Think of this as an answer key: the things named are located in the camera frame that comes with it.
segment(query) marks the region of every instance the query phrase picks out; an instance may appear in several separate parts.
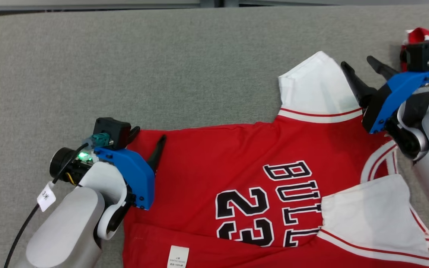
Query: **gray fabric surface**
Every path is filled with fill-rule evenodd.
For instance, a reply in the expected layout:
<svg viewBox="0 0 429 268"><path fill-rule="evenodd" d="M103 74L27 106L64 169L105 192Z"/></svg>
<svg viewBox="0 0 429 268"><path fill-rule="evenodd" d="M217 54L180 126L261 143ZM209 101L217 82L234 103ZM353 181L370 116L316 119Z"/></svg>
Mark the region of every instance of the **gray fabric surface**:
<svg viewBox="0 0 429 268"><path fill-rule="evenodd" d="M417 26L429 28L429 5L0 17L0 267L50 180L52 155L75 148L95 118L155 129L269 122L280 107L277 76L323 50L378 87L366 56L397 66L404 30ZM407 161L402 171L429 227ZM70 190L58 183L58 201ZM49 212L31 221L15 260ZM98 266L121 267L122 246L120 230Z"/></svg>

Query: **white clothing label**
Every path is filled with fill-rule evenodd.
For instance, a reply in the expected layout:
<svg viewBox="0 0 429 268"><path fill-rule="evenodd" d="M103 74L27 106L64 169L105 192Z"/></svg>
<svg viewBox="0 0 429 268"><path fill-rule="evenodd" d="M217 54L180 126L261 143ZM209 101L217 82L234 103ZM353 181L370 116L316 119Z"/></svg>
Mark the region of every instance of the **white clothing label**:
<svg viewBox="0 0 429 268"><path fill-rule="evenodd" d="M172 248L170 248L170 255L168 255L167 268L186 267L189 250L189 248L184 248L182 246L172 246Z"/></svg>
<svg viewBox="0 0 429 268"><path fill-rule="evenodd" d="M48 182L44 190L37 197L37 203L41 210L44 212L48 207L50 207L54 202L56 202L56 195L53 193L52 188L54 183Z"/></svg>

